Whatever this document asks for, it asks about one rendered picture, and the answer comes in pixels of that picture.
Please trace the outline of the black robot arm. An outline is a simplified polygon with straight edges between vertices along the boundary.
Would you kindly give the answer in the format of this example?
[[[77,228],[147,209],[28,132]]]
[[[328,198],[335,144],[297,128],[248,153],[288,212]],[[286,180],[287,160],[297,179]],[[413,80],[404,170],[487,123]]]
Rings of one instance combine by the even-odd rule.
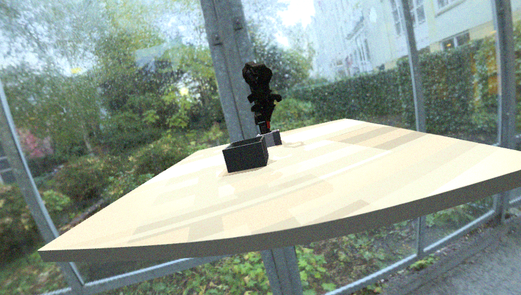
[[[272,71],[264,64],[264,63],[254,63],[253,61],[245,63],[245,67],[242,69],[243,78],[246,83],[249,85],[251,94],[247,96],[250,103],[257,103],[257,100],[262,96],[265,97],[265,93],[261,87],[269,87],[269,83],[272,78]],[[259,90],[258,90],[259,88]],[[270,133],[270,129],[267,128],[267,123],[265,121],[261,112],[254,112],[254,118],[256,125],[259,125],[260,135]],[[262,122],[262,123],[259,123]],[[259,124],[258,124],[259,123]]]

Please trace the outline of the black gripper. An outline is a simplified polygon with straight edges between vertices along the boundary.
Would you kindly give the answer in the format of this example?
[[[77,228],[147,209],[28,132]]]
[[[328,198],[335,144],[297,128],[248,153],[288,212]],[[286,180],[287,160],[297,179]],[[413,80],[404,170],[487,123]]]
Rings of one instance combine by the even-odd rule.
[[[272,93],[269,87],[261,87],[265,93],[265,97],[262,96],[257,100],[257,103],[251,107],[251,111],[260,112],[265,120],[269,122],[272,116],[272,112],[275,108],[274,101],[281,101],[281,95]],[[267,118],[267,120],[266,120]]]

